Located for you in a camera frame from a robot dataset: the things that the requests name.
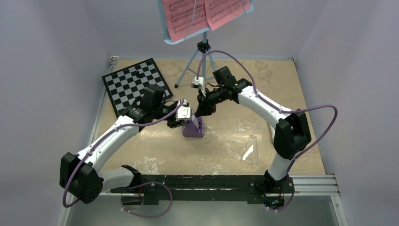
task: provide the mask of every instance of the light blue music stand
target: light blue music stand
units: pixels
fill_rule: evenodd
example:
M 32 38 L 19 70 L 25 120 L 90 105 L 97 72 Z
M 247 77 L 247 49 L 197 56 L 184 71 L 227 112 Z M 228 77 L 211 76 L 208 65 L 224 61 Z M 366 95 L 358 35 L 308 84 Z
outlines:
M 250 13 L 250 12 L 252 12 L 252 11 L 254 10 L 254 5 L 252 5 L 252 0 L 250 0 L 250 3 L 251 3 L 251 8 L 250 8 L 249 10 L 246 10 L 245 13 L 243 13 L 243 14 L 238 15 L 237 17 L 235 17 L 235 19 L 238 18 L 238 17 L 240 17 L 240 16 L 242 16 L 242 15 L 244 15 L 244 14 Z M 163 10 L 162 0 L 158 0 L 158 8 L 159 8 L 159 11 L 160 11 L 160 17 L 161 17 L 161 23 L 162 23 L 162 29 L 163 29 L 163 31 L 162 31 L 162 33 L 163 33 L 163 38 L 164 38 L 164 41 L 165 41 L 167 44 L 169 44 L 169 45 L 175 45 L 175 44 L 180 43 L 180 42 L 182 42 L 182 41 L 184 41 L 184 40 L 187 40 L 187 39 L 189 39 L 189 38 L 192 38 L 192 37 L 194 37 L 194 36 L 197 36 L 197 35 L 199 35 L 199 34 L 201 34 L 201 33 L 202 33 L 202 44 L 207 44 L 207 42 L 208 42 L 208 39 L 207 39 L 207 32 L 208 32 L 209 30 L 211 30 L 210 27 L 206 27 L 206 28 L 204 28 L 204 29 L 201 29 L 201 30 L 195 32 L 195 33 L 192 33 L 192 34 L 188 35 L 186 38 L 182 38 L 182 39 L 180 39 L 180 40 L 177 40 L 177 41 L 175 41 L 175 42 L 172 42 L 172 40 L 171 40 L 171 38 L 170 38 L 170 35 L 169 35 L 168 26 L 167 26 L 167 24 L 166 24 L 166 18 L 165 18 L 165 13 L 164 13 L 164 10 Z M 190 68 L 190 65 L 191 65 L 192 61 L 194 60 L 194 58 L 195 58 L 195 56 L 197 55 L 198 52 L 199 52 L 199 50 L 198 50 L 198 47 L 197 47 L 197 49 L 195 50 L 194 54 L 192 55 L 190 61 L 188 62 L 187 66 L 184 68 L 183 73 L 180 75 L 179 79 L 177 80 L 177 82 L 176 82 L 176 84 L 175 84 L 175 88 L 177 88 L 177 87 L 179 86 L 179 83 L 180 83 L 180 81 L 182 80 L 183 76 L 186 74 L 187 70 L 191 71 L 191 72 L 194 73 L 195 75 L 197 74 L 197 72 L 195 72 L 194 70 L 192 70 L 192 69 Z M 212 56 L 209 54 L 208 57 L 209 57 L 209 61 L 210 61 L 211 65 L 212 65 L 213 71 L 216 71 L 215 62 L 214 62 Z M 207 64 L 207 61 L 204 60 L 204 61 L 202 62 L 202 77 L 204 78 L 204 80 L 207 81 L 207 80 L 213 79 L 213 77 L 207 79 L 206 64 Z

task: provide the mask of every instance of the pink paper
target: pink paper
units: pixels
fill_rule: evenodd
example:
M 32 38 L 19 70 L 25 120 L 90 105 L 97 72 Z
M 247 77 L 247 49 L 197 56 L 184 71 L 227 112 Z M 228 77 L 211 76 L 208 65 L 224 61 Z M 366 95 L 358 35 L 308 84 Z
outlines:
M 251 8 L 249 0 L 204 0 L 207 22 L 212 31 Z
M 192 20 L 194 0 L 162 0 L 163 10 L 172 42 L 208 27 L 204 0 L 197 0 L 195 18 Z

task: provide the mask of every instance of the white wall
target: white wall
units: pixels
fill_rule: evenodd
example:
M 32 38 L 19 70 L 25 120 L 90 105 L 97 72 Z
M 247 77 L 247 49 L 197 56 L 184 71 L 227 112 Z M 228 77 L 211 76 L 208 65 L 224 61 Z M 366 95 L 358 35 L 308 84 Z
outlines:
M 201 36 L 163 41 L 156 0 L 83 0 L 109 53 L 127 58 L 190 58 Z M 245 58 L 296 56 L 328 0 L 254 0 L 245 17 L 209 32 L 212 49 Z
M 308 106 L 338 119 L 319 145 L 350 225 L 397 225 L 399 1 L 330 0 L 297 61 Z M 320 135 L 332 117 L 311 113 Z
M 0 225 L 53 226 L 60 160 L 87 145 L 108 54 L 81 0 L 2 0 L 0 31 Z

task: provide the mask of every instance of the tripod stand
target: tripod stand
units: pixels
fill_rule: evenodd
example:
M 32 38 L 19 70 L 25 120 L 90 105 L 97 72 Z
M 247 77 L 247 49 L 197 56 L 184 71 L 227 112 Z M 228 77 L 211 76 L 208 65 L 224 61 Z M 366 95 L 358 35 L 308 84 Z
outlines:
M 184 68 L 182 75 L 180 75 L 179 79 L 177 80 L 177 82 L 175 84 L 175 88 L 177 88 L 179 86 L 179 83 L 181 82 L 183 76 L 186 74 L 187 70 L 194 73 L 195 75 L 197 74 L 197 72 L 195 72 L 194 70 L 192 70 L 190 68 L 190 65 L 191 65 L 192 61 L 194 60 L 195 56 L 197 55 L 198 51 L 202 53 L 202 57 L 203 57 L 206 54 L 206 52 L 209 51 L 210 49 L 211 49 L 211 46 L 208 44 L 207 32 L 204 32 L 204 33 L 202 33 L 202 41 L 197 43 L 197 50 L 194 52 L 194 55 L 192 55 L 187 66 Z M 212 56 L 209 54 L 208 57 L 209 57 L 209 61 L 210 61 L 211 65 L 212 65 L 212 69 L 214 71 L 216 71 L 215 62 L 213 61 Z M 204 78 L 205 81 L 213 79 L 213 77 L 207 79 L 206 65 L 207 65 L 207 61 L 204 60 L 202 62 L 202 77 Z

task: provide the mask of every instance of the black and white checkered board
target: black and white checkered board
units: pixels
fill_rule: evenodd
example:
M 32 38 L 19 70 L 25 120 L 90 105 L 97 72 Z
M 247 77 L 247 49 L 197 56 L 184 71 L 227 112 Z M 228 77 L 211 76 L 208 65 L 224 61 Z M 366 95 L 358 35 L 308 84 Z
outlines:
M 142 97 L 149 85 L 165 88 L 164 99 L 173 96 L 152 58 L 105 75 L 103 81 L 117 117 L 137 97 Z

